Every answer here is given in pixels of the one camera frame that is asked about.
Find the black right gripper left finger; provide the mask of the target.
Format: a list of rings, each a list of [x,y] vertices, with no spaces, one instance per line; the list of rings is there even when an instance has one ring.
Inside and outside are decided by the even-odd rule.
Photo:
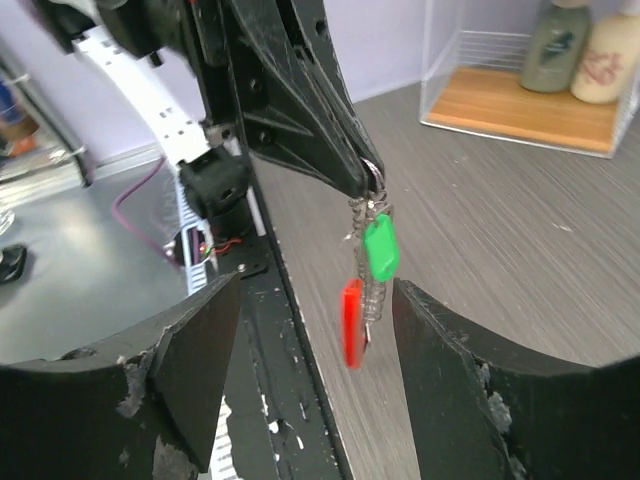
[[[218,277],[53,361],[1,369],[5,479],[194,479],[209,468],[240,310]]]

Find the red handled crescent blade keychain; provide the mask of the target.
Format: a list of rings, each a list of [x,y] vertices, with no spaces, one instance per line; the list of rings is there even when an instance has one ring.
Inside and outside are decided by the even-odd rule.
[[[378,214],[388,213],[393,220],[384,176],[382,184],[370,185],[364,196],[351,200],[349,205],[352,231],[347,238],[354,242],[356,274],[347,281],[341,294],[342,349],[346,366],[357,369],[371,341],[370,327],[382,318],[390,280],[382,283],[374,280],[363,244],[364,230]]]

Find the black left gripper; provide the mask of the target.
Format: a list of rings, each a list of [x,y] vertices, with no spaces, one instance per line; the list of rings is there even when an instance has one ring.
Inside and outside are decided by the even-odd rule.
[[[383,167],[349,97],[322,1],[186,1],[189,62],[211,125],[256,157],[351,197]]]

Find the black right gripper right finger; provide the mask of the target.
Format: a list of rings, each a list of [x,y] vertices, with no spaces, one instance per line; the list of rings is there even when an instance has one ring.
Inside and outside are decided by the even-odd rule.
[[[635,479],[639,361],[513,342],[396,280],[393,326],[424,479]]]

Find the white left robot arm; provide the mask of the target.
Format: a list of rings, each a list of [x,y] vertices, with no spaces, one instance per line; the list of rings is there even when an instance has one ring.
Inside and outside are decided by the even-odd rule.
[[[152,131],[191,208],[234,209],[249,169],[224,149],[351,200],[353,233],[385,203],[384,166],[350,101],[320,1],[33,1],[60,47],[108,78]]]

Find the green tagged key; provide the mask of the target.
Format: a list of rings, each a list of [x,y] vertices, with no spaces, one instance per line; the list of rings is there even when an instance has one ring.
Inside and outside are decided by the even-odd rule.
[[[390,214],[375,217],[364,230],[363,244],[374,280],[382,283],[391,279],[399,264],[400,251]]]

